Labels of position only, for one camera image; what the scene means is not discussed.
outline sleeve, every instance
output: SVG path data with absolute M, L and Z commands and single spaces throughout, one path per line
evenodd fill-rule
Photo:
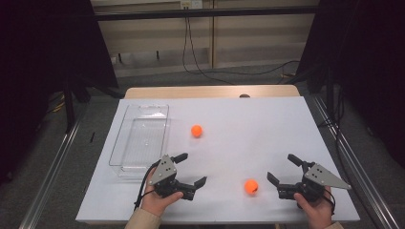
M 336 222 L 325 229 L 343 229 L 343 226 L 339 222 Z
M 160 218 L 143 209 L 137 208 L 127 222 L 125 229 L 158 229 Z

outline power outlet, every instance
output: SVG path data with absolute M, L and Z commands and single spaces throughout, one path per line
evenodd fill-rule
M 180 9 L 192 9 L 191 8 L 191 0 L 182 0 L 180 1 Z
M 191 0 L 191 9 L 202 9 L 203 8 L 203 0 Z

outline table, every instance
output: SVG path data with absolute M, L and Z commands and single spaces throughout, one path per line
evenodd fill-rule
M 140 184 L 118 179 L 108 167 L 108 159 L 128 104 L 165 103 L 170 107 L 171 119 L 166 152 L 171 156 L 183 152 L 189 154 L 186 161 L 176 166 L 179 171 L 177 179 L 184 183 L 192 183 L 203 176 L 208 179 L 193 201 L 182 200 L 171 205 L 162 216 L 163 223 L 305 221 L 305 215 L 296 207 L 295 201 L 278 199 L 275 187 L 266 180 L 266 172 L 271 172 L 283 183 L 299 181 L 302 170 L 287 160 L 288 154 L 316 161 L 336 175 L 338 172 L 304 98 L 298 96 L 293 86 L 285 86 L 285 91 L 283 88 L 214 86 L 152 88 L 150 91 L 130 89 L 126 99 L 118 105 L 76 220 L 91 224 L 124 223 L 131 216 Z M 249 94 L 250 98 L 238 98 L 240 94 Z M 189 133 L 189 128 L 196 122 L 204 127 L 201 138 L 193 138 Z M 252 177 L 260 185 L 253 197 L 243 190 L 244 182 Z M 347 191 L 333 189 L 332 192 L 337 202 L 333 219 L 359 220 Z

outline white tabletop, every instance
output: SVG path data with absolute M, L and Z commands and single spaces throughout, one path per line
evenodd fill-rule
M 162 216 L 166 224 L 289 223 L 305 221 L 294 200 L 279 199 L 266 180 L 267 172 L 281 183 L 301 181 L 302 169 L 288 154 L 337 169 L 303 97 L 122 99 L 95 173 L 76 220 L 87 223 L 126 222 L 134 210 L 140 184 L 122 180 L 109 166 L 125 109 L 130 104 L 169 105 L 170 156 L 188 153 L 177 164 L 177 180 L 192 184 L 207 177 L 193 201 L 179 200 Z M 191 135 L 203 127 L 200 138 Z M 255 196 L 244 190 L 247 179 L 259 183 Z M 359 220 L 346 190 L 332 188 L 336 199 L 333 220 Z

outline horizontal black bar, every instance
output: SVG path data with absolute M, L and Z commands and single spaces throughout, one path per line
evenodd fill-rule
M 244 8 L 244 9 L 202 9 L 202 10 L 159 10 L 137 12 L 96 13 L 95 15 L 69 15 L 69 18 L 90 19 L 96 21 L 162 19 L 185 17 L 217 17 L 217 16 L 248 16 L 248 15 L 280 15 L 308 14 L 316 12 L 331 12 L 337 8 L 319 8 L 317 6 L 281 7 L 281 8 Z

